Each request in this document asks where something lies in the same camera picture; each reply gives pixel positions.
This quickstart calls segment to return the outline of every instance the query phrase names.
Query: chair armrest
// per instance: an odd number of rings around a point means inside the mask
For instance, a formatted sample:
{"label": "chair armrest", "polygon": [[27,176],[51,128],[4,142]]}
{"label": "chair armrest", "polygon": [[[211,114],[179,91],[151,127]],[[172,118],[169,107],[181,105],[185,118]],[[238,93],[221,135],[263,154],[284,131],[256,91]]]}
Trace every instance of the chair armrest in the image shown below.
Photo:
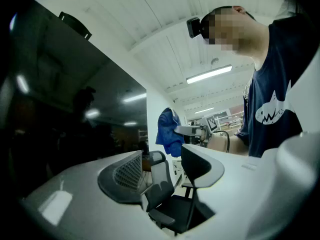
{"label": "chair armrest", "polygon": [[151,217],[151,219],[153,219],[156,222],[161,223],[165,226],[169,226],[176,221],[174,218],[171,218],[156,209],[152,209],[149,212],[149,216]]}
{"label": "chair armrest", "polygon": [[188,183],[188,182],[185,182],[181,185],[181,187],[183,188],[191,188],[191,189],[194,189],[194,185],[192,185],[191,183]]}

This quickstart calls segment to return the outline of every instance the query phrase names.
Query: hand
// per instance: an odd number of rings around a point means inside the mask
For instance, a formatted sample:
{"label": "hand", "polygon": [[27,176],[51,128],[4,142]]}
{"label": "hand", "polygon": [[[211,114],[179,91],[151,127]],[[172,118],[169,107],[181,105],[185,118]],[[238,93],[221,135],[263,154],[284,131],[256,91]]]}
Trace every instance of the hand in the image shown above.
{"label": "hand", "polygon": [[201,130],[201,136],[200,136],[200,141],[203,142],[206,139],[206,133],[207,131]]}

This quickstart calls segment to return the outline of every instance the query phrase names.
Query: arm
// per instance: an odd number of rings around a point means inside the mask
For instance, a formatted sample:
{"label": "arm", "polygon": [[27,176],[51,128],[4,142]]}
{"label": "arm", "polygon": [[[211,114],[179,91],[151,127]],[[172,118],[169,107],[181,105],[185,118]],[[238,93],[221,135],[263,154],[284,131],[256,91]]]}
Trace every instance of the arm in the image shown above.
{"label": "arm", "polygon": [[[220,136],[219,133],[213,133],[212,138],[208,142],[208,149],[226,152],[227,150],[227,137]],[[229,153],[247,156],[249,147],[237,136],[230,137]]]}
{"label": "arm", "polygon": [[[250,81],[246,85],[243,94],[243,127],[241,132],[239,132],[236,136],[230,136],[230,147],[229,153],[248,156],[249,154],[249,131],[248,131],[248,115],[247,115],[247,100],[249,95],[249,88],[252,81],[252,77]],[[206,145],[208,149],[217,150],[221,152],[226,152],[227,150],[227,137],[221,136],[219,133],[213,133],[211,139],[209,140],[208,144]]]}

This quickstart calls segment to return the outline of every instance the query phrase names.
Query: fluorescent light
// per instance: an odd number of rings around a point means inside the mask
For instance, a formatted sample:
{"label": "fluorescent light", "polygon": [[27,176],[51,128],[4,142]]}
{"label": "fluorescent light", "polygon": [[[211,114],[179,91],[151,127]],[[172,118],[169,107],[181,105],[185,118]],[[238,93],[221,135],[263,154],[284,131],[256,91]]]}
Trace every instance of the fluorescent light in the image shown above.
{"label": "fluorescent light", "polygon": [[189,77],[189,78],[186,79],[186,82],[188,84],[192,84],[194,82],[197,82],[197,81],[200,81],[200,80],[203,80],[203,79],[206,79],[206,78],[214,77],[216,75],[220,75],[220,74],[229,72],[231,69],[232,69],[232,65],[219,67],[219,68],[216,68],[216,69],[211,70],[209,72],[205,72],[205,73],[200,74],[200,75]]}
{"label": "fluorescent light", "polygon": [[29,86],[27,84],[25,77],[23,75],[19,74],[16,77],[16,80],[18,82],[18,87],[21,90],[21,92],[23,92],[24,94],[27,94],[29,92]]}
{"label": "fluorescent light", "polygon": [[133,102],[133,101],[140,100],[140,99],[143,99],[143,98],[146,98],[146,97],[147,97],[147,94],[144,93],[144,94],[140,94],[140,95],[137,95],[137,96],[134,96],[134,97],[131,97],[131,98],[126,98],[123,101],[124,102]]}
{"label": "fluorescent light", "polygon": [[10,21],[10,25],[9,25],[10,31],[14,29],[16,17],[17,17],[17,14],[15,14]]}
{"label": "fluorescent light", "polygon": [[200,111],[197,111],[197,112],[194,112],[195,114],[198,114],[198,113],[201,113],[201,112],[205,112],[205,111],[208,111],[208,110],[213,110],[214,107],[211,107],[211,108],[207,108],[207,109],[204,109],[204,110],[200,110]]}
{"label": "fluorescent light", "polygon": [[99,115],[100,115],[100,112],[96,108],[89,109],[87,112],[85,112],[85,117],[89,119],[96,118]]}
{"label": "fluorescent light", "polygon": [[137,122],[125,122],[123,125],[125,125],[125,126],[134,126],[136,124],[137,124]]}

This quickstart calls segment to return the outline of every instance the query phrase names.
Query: person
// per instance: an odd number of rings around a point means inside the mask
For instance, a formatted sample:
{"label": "person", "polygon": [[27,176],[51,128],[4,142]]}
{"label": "person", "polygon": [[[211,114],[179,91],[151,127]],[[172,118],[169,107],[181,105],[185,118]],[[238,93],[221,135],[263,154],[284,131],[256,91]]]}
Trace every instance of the person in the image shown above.
{"label": "person", "polygon": [[49,166],[54,175],[82,163],[101,157],[101,137],[97,125],[86,117],[86,111],[94,101],[96,90],[87,86],[73,98],[73,111],[57,127],[57,153]]}
{"label": "person", "polygon": [[[243,127],[230,137],[229,153],[261,157],[302,132],[287,93],[319,45],[307,16],[295,11],[266,26],[241,6],[223,6],[202,19],[200,32],[207,44],[221,45],[222,50],[254,61],[243,95]],[[225,152],[227,137],[213,134],[207,148]]]}

